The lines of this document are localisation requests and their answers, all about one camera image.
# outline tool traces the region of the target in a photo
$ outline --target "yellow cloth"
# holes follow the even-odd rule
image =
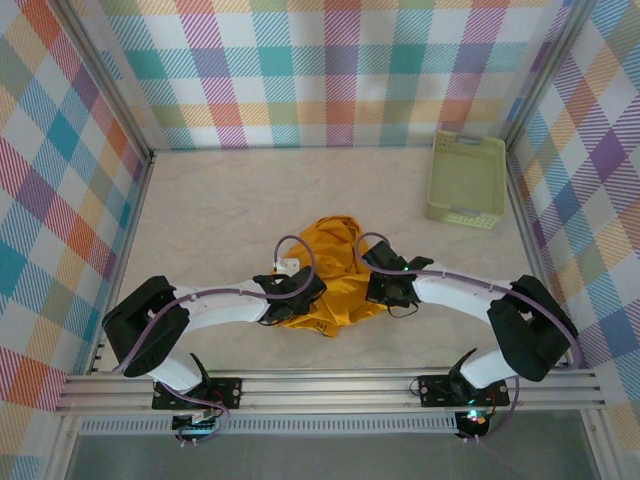
[[[313,250],[316,274],[327,284],[327,291],[314,302],[308,315],[287,320],[281,326],[308,328],[335,337],[340,327],[385,309],[365,300],[371,272],[353,253],[361,234],[354,218],[342,216],[321,218],[300,234]],[[361,253],[368,250],[365,241],[360,242],[360,250]],[[311,264],[307,250],[300,244],[285,256],[299,258],[301,267]]]

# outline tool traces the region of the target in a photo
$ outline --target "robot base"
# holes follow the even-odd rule
[[[509,392],[504,380],[476,390],[466,402],[451,389],[449,375],[423,375],[417,380],[422,407],[506,407],[509,405]]]
[[[207,381],[191,390],[188,396],[196,399],[209,400],[224,405],[229,410],[240,407],[242,396],[242,379],[240,378],[208,378]],[[156,382],[153,386],[153,410],[205,410],[207,407],[187,402],[170,393],[164,385]]]

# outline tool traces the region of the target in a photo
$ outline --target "black mounting bracket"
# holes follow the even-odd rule
[[[504,380],[492,383],[486,388],[476,389],[464,402],[451,388],[449,375],[422,375],[417,378],[420,406],[422,407],[506,407],[509,392]]]
[[[228,377],[211,378],[207,374],[207,370],[202,365],[200,359],[193,353],[191,356],[202,374],[202,382],[189,390],[186,396],[193,399],[215,402],[219,405],[224,405],[229,410],[237,410],[240,408],[242,379]],[[206,408],[205,405],[200,403],[189,402],[176,397],[160,382],[153,384],[152,410],[204,410]]]
[[[399,256],[386,242],[378,242],[371,247],[362,258],[374,267],[385,270],[408,271],[422,270],[431,265],[433,260],[425,257],[415,257],[410,262]],[[371,272],[366,299],[368,302],[378,303],[390,307],[409,308],[417,305],[420,299],[413,290],[416,275],[384,275]]]
[[[289,277],[284,274],[256,275],[256,282],[269,295],[282,295],[295,292],[302,287],[311,274],[311,267],[307,266]],[[270,299],[269,309],[258,321],[261,325],[277,325],[295,315],[306,315],[311,311],[311,305],[327,290],[327,285],[314,274],[313,280],[303,292],[295,297],[275,300]]]

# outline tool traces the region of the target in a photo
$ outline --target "plaid wall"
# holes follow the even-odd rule
[[[572,3],[74,0],[150,143],[172,149],[499,135]]]
[[[640,470],[640,0],[602,0],[516,149],[550,280]]]
[[[45,0],[0,2],[0,479],[35,478],[142,161]]]

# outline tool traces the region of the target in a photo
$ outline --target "cable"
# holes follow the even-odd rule
[[[442,388],[440,385],[437,385],[435,383],[429,382],[427,384],[427,388],[432,388],[433,390],[438,390],[440,393],[444,393],[445,395],[453,395],[453,390],[451,390],[450,388]]]
[[[418,307],[418,304],[416,302],[411,302],[411,305],[413,305],[414,310],[412,310],[409,313],[405,313],[404,315],[394,315],[393,313],[391,313],[391,307],[387,305],[387,313],[389,315],[391,315],[393,318],[406,318],[406,317],[410,317],[411,315],[413,315],[414,313],[416,313],[418,311],[418,309],[420,307]]]
[[[190,403],[197,403],[198,405],[205,405],[207,407],[211,407],[215,410],[218,410],[219,412],[222,412],[223,415],[225,415],[225,419],[226,421],[224,423],[220,422],[216,422],[218,424],[218,426],[215,428],[215,430],[207,435],[205,435],[204,437],[196,440],[194,439],[193,441],[193,445],[194,446],[198,446],[199,443],[204,443],[204,442],[208,442],[209,440],[211,440],[213,437],[215,437],[216,435],[218,435],[218,433],[220,433],[220,429],[224,427],[224,425],[226,425],[226,423],[229,421],[229,419],[231,418],[231,414],[229,413],[229,409],[227,407],[225,407],[224,405],[220,405],[218,403],[215,402],[211,402],[209,400],[202,400],[199,398],[193,398],[193,397],[189,397],[188,395],[184,395],[180,392],[178,392],[177,390],[174,390],[173,388],[171,388],[169,385],[167,385],[166,383],[162,383],[162,386],[164,386],[164,388],[167,389],[167,391],[173,395],[176,398],[179,398],[180,400],[184,400],[186,402],[190,402]],[[180,429],[178,429],[178,440],[180,440],[181,444],[184,446],[185,445],[185,439],[182,436],[182,432],[184,431],[186,427],[182,427]]]
[[[489,414],[490,417],[493,417],[493,415],[496,413],[496,407],[498,406],[498,400],[496,400],[496,394],[493,391],[492,388],[489,389],[489,396],[491,397],[491,401],[493,402],[493,409],[491,410],[491,413]]]
[[[553,323],[554,326],[558,330],[560,330],[560,332],[565,336],[565,338],[569,342],[569,344],[571,346],[571,353],[573,354],[573,363],[571,363],[570,365],[563,366],[563,367],[558,367],[557,370],[577,370],[578,368],[580,368],[580,365],[582,365],[584,356],[582,354],[582,349],[580,348],[580,344],[578,343],[578,341],[573,337],[573,335],[571,335],[571,332],[569,332],[567,327],[565,327],[564,324],[553,313],[551,313],[549,310],[544,308],[538,302],[530,299],[526,295],[523,295],[523,294],[521,294],[519,292],[513,291],[513,290],[511,290],[509,288],[504,288],[504,287],[501,287],[499,285],[493,285],[490,282],[486,282],[484,280],[480,280],[480,279],[473,278],[473,277],[468,277],[466,275],[461,275],[459,273],[445,272],[443,270],[387,270],[387,269],[384,269],[384,268],[376,267],[374,265],[371,265],[369,262],[367,262],[362,257],[362,254],[360,253],[360,242],[365,237],[377,237],[377,238],[381,239],[383,242],[385,242],[385,243],[387,243],[389,245],[390,245],[390,242],[387,239],[387,237],[385,237],[384,235],[382,235],[380,233],[376,233],[376,232],[363,233],[362,235],[360,235],[356,239],[355,246],[354,246],[354,251],[355,251],[356,257],[366,267],[368,267],[371,271],[377,272],[377,273],[381,273],[383,275],[422,275],[422,276],[427,276],[427,277],[442,277],[442,278],[447,277],[447,278],[451,278],[453,280],[457,280],[457,281],[462,282],[462,283],[467,283],[469,285],[474,285],[476,287],[486,288],[487,290],[495,290],[496,292],[500,292],[500,293],[503,293],[503,294],[506,294],[506,295],[511,295],[512,297],[515,297],[518,300],[523,301],[524,303],[529,305],[531,308],[537,310],[542,315],[547,317],[551,321],[551,323]],[[518,405],[518,398],[520,397],[520,380],[519,380],[519,377],[516,376],[516,377],[513,377],[513,378],[515,380],[515,390],[514,390],[514,394],[513,394],[513,400],[511,401],[511,407],[509,408],[509,411],[507,412],[507,415],[506,415],[504,421],[502,421],[500,423],[500,425],[498,425],[497,427],[494,427],[490,432],[488,432],[484,436],[485,439],[487,437],[491,437],[491,436],[495,435],[496,432],[502,430],[511,421],[511,418],[513,417],[513,413],[514,413],[514,411],[516,409],[516,406]]]
[[[206,297],[209,295],[216,295],[221,293],[232,293],[237,295],[246,295],[248,297],[263,298],[267,300],[286,300],[288,298],[293,298],[296,295],[304,292],[313,281],[313,278],[316,272],[316,259],[313,255],[313,251],[311,250],[311,247],[309,246],[309,244],[305,242],[302,238],[298,237],[297,235],[285,235],[276,244],[276,248],[274,249],[274,252],[273,252],[273,261],[274,261],[274,264],[278,262],[278,251],[280,250],[280,246],[285,240],[289,240],[289,239],[297,240],[298,242],[300,242],[304,246],[304,248],[307,249],[307,252],[309,252],[309,256],[311,257],[311,272],[309,273],[309,278],[307,278],[307,280],[304,282],[304,284],[300,288],[294,290],[293,292],[283,293],[280,295],[250,292],[247,290],[240,290],[238,288],[210,288],[208,290],[202,290],[200,292],[195,293],[194,294],[195,297],[201,298],[201,297]],[[165,305],[158,313],[156,313],[155,316],[151,319],[151,321],[147,324],[145,329],[142,331],[142,333],[138,337],[138,340],[133,345],[133,348],[131,348],[127,356],[122,360],[122,362],[120,362],[120,365],[118,365],[113,369],[113,372],[114,373],[124,372],[127,369],[127,367],[131,364],[131,361],[136,356],[136,354],[144,344],[144,341],[149,336],[149,333],[151,332],[151,330],[153,330],[153,327],[156,326],[158,321],[173,307],[181,304],[182,302],[191,300],[192,297],[193,295],[190,294],[190,295],[184,295],[180,298],[177,298],[171,301],[170,303],[168,303],[167,305]]]
[[[417,393],[413,390],[413,384],[416,383],[418,381],[417,378],[414,378],[413,381],[409,384],[409,391],[411,392],[411,395],[413,395],[414,397],[419,397],[420,393]]]

